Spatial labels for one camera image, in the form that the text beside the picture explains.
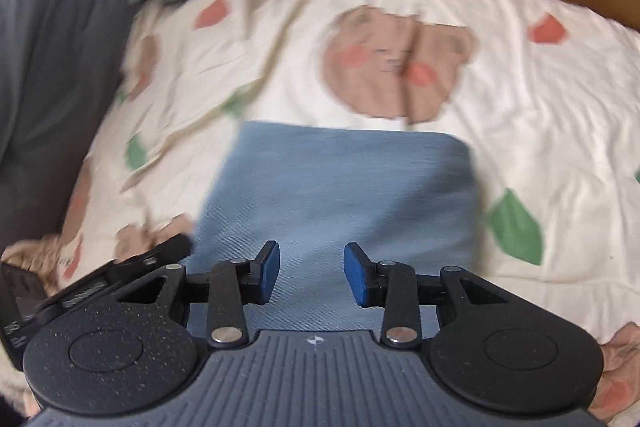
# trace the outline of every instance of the bed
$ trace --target bed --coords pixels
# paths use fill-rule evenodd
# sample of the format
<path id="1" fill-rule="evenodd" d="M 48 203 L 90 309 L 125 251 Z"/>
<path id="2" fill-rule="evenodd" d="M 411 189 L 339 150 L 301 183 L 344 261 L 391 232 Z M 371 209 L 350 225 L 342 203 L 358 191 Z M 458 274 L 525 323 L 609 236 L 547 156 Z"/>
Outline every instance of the bed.
<path id="1" fill-rule="evenodd" d="M 608 343 L 640 324 L 640 12 L 566 1 L 147 2 L 70 200 L 59 284 L 196 221 L 247 121 L 440 132 L 471 151 L 476 271 Z"/>

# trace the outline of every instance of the metal screw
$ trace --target metal screw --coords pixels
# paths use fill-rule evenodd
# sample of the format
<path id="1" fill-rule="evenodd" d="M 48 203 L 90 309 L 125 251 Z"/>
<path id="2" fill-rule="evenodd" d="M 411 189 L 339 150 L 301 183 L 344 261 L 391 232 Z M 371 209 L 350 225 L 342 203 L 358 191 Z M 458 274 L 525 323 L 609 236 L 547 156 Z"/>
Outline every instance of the metal screw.
<path id="1" fill-rule="evenodd" d="M 417 339 L 418 333 L 412 328 L 399 326 L 386 330 L 386 337 L 394 344 L 406 344 Z"/>
<path id="2" fill-rule="evenodd" d="M 216 328 L 211 331 L 211 338 L 220 344 L 229 344 L 239 341 L 242 338 L 242 331 L 232 326 Z"/>

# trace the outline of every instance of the blue cloth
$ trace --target blue cloth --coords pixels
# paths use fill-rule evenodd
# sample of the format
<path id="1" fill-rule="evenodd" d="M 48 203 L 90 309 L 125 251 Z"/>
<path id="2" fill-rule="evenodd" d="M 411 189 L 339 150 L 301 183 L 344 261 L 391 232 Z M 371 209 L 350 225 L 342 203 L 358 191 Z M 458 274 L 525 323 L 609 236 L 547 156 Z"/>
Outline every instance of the blue cloth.
<path id="1" fill-rule="evenodd" d="M 243 127 L 194 234 L 188 273 L 280 244 L 271 301 L 244 307 L 250 331 L 371 329 L 383 310 L 362 309 L 342 270 L 356 241 L 373 261 L 437 275 L 468 267 L 478 192 L 466 146 L 446 134 L 362 131 L 250 122 Z M 423 335 L 438 331 L 422 307 Z M 188 329 L 204 336 L 206 306 Z"/>

